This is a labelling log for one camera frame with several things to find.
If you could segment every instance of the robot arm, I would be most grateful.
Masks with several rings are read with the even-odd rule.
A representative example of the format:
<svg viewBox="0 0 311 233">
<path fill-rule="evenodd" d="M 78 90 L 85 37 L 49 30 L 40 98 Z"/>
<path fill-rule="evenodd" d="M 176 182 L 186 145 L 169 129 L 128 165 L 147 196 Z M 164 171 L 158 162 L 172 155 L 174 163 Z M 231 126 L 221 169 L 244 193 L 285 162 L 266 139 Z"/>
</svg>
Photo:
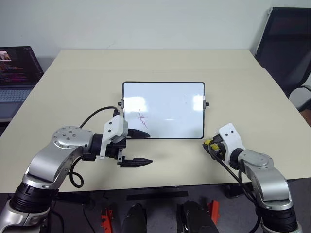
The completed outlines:
<svg viewBox="0 0 311 233">
<path fill-rule="evenodd" d="M 134 158 L 125 160 L 122 149 L 127 135 L 135 138 L 149 137 L 147 133 L 127 129 L 127 122 L 115 115 L 104 126 L 104 134 L 95 134 L 76 126 L 57 130 L 50 143 L 31 161 L 22 183 L 6 203 L 0 214 L 0 233 L 10 226 L 46 226 L 50 205 L 68 175 L 73 162 L 82 157 L 95 161 L 96 155 L 118 160 L 121 167 L 138 167 L 151 160 Z"/>
<path fill-rule="evenodd" d="M 232 124 L 220 128 L 218 134 L 205 141 L 203 147 L 213 159 L 241 170 L 252 181 L 256 212 L 262 219 L 265 233 L 302 233 L 287 181 L 274 167 L 270 156 L 246 150 Z"/>
</svg>

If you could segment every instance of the gray floor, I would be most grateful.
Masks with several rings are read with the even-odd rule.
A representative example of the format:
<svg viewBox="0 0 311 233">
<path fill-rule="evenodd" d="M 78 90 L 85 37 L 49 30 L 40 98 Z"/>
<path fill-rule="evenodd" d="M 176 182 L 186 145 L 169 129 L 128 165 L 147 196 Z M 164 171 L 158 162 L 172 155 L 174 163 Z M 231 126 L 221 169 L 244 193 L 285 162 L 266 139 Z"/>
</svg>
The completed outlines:
<svg viewBox="0 0 311 233">
<path fill-rule="evenodd" d="M 304 233 L 310 233 L 311 229 L 311 179 L 299 179 L 289 182 L 297 219 L 303 227 Z M 131 205 L 139 202 L 147 209 L 149 233 L 174 233 L 176 232 L 176 205 L 187 200 L 206 203 L 209 200 L 217 200 L 220 203 L 220 219 L 217 227 L 221 233 L 247 233 L 256 222 L 254 206 L 240 196 L 228 199 L 224 195 L 223 186 L 201 185 L 187 187 L 151 188 L 136 190 L 108 190 L 91 192 L 95 206 L 86 207 L 86 214 L 97 233 L 103 233 L 100 227 L 100 213 L 103 206 L 112 205 L 114 210 L 114 232 L 120 232 L 121 222 Z M 127 201 L 127 195 L 142 193 L 158 193 L 173 191 L 188 191 L 187 197 L 171 199 L 149 199 L 139 201 Z M 0 208 L 3 208 L 7 194 L 0 194 Z M 65 232 L 91 233 L 90 227 L 83 216 L 81 205 L 57 202 L 54 208 L 65 220 Z M 61 232 L 59 220 L 52 217 L 52 232 Z"/>
</svg>

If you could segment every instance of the beige table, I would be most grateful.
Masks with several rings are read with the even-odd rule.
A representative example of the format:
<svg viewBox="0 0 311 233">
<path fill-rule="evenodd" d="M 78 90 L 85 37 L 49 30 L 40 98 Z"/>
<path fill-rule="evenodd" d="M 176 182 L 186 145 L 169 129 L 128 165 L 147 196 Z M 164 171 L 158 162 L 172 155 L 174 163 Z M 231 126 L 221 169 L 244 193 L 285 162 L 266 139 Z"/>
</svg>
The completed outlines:
<svg viewBox="0 0 311 233">
<path fill-rule="evenodd" d="M 94 110 L 117 105 L 124 81 L 204 81 L 205 137 L 232 122 L 244 145 L 273 157 L 287 179 L 311 176 L 311 130 L 248 51 L 64 50 L 0 138 L 0 192 L 14 192 L 32 157 L 61 126 L 80 125 Z M 86 125 L 101 133 L 112 111 Z M 116 160 L 80 162 L 85 185 L 61 191 L 233 183 L 203 150 L 203 140 L 130 140 L 124 155 L 154 162 L 119 168 Z"/>
</svg>

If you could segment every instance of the black chair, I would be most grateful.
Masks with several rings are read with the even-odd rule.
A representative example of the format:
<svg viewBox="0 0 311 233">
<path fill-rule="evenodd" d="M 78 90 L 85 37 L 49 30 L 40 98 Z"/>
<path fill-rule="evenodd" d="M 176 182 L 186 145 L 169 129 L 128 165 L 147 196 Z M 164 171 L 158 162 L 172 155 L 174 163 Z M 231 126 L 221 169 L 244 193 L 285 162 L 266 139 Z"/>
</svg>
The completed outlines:
<svg viewBox="0 0 311 233">
<path fill-rule="evenodd" d="M 301 86 L 311 72 L 311 8 L 271 8 L 255 58 L 288 98 L 309 90 L 310 98 L 304 95 L 296 107 L 311 108 L 311 87 Z"/>
</svg>

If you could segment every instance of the chair backrest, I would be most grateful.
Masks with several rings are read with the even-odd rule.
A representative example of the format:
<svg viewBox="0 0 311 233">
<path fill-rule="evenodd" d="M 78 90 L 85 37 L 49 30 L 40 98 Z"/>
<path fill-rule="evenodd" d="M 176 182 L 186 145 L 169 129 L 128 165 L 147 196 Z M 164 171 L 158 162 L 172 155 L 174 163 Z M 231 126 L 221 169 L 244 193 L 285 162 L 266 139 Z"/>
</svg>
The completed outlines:
<svg viewBox="0 0 311 233">
<path fill-rule="evenodd" d="M 273 7 L 255 58 L 287 96 L 301 86 L 311 72 L 311 8 Z"/>
</svg>

